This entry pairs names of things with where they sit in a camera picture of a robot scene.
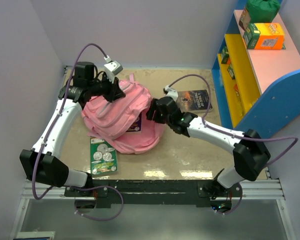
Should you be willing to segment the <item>purple paperback book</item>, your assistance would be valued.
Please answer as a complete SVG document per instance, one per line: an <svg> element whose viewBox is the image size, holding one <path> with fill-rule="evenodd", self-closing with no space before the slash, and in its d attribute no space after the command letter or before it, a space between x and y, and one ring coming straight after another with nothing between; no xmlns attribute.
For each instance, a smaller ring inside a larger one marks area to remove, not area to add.
<svg viewBox="0 0 300 240"><path fill-rule="evenodd" d="M127 133L138 133L142 129L142 114L140 113L133 124L127 129Z"/></svg>

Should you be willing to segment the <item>pink student backpack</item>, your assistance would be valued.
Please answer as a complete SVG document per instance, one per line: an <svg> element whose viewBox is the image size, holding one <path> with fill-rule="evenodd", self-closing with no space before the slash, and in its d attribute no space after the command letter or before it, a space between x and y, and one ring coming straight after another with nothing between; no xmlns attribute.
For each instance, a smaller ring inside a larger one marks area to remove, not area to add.
<svg viewBox="0 0 300 240"><path fill-rule="evenodd" d="M124 98L108 102L102 96L94 96L82 110L82 119L89 136L105 140L121 154L145 153L159 143L165 126L147 120L152 96L145 86L135 81L134 74L128 80L120 80L119 86ZM141 131L126 132L139 114L142 114Z"/></svg>

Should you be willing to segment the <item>dark novel book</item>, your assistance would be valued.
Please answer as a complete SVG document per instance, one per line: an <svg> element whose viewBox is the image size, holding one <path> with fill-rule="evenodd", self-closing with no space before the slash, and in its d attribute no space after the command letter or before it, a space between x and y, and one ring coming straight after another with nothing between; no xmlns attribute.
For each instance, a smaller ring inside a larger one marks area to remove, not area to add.
<svg viewBox="0 0 300 240"><path fill-rule="evenodd" d="M205 113L213 109L212 104L208 108L209 100L206 89L179 91L176 104L182 112Z"/></svg>

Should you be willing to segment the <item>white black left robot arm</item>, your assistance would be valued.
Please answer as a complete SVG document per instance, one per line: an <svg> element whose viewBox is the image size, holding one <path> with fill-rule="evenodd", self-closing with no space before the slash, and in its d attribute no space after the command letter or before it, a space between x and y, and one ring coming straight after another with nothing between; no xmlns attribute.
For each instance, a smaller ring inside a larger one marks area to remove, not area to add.
<svg viewBox="0 0 300 240"><path fill-rule="evenodd" d="M81 61L75 65L74 73L59 92L55 111L43 134L30 150L20 153L29 181L53 187L76 187L82 196L93 192L91 175L65 165L60 160L61 151L74 121L92 97L101 96L110 103L125 97L117 78L122 70L119 62L111 60L104 65L102 78L98 79L92 62Z"/></svg>

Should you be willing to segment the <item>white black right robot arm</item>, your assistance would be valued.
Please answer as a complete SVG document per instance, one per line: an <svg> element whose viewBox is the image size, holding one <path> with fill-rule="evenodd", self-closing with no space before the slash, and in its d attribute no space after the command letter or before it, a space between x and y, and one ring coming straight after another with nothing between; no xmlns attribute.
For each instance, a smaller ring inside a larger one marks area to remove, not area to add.
<svg viewBox="0 0 300 240"><path fill-rule="evenodd" d="M194 113L182 112L169 96L153 99L146 118L168 125L176 134L204 140L232 154L234 166L221 170L212 182L213 192L220 197L241 181L254 182L271 157L255 130L236 131L204 121Z"/></svg>

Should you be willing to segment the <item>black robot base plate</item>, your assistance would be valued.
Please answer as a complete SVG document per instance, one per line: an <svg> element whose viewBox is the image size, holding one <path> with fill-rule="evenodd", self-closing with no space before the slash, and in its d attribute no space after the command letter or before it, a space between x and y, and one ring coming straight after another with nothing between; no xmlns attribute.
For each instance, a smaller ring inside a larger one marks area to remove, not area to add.
<svg viewBox="0 0 300 240"><path fill-rule="evenodd" d="M212 179L204 180L93 180L94 190L65 189L69 198L89 199L97 209L112 205L193 205L227 211L232 200L241 199L243 190L238 183L229 189L217 186Z"/></svg>

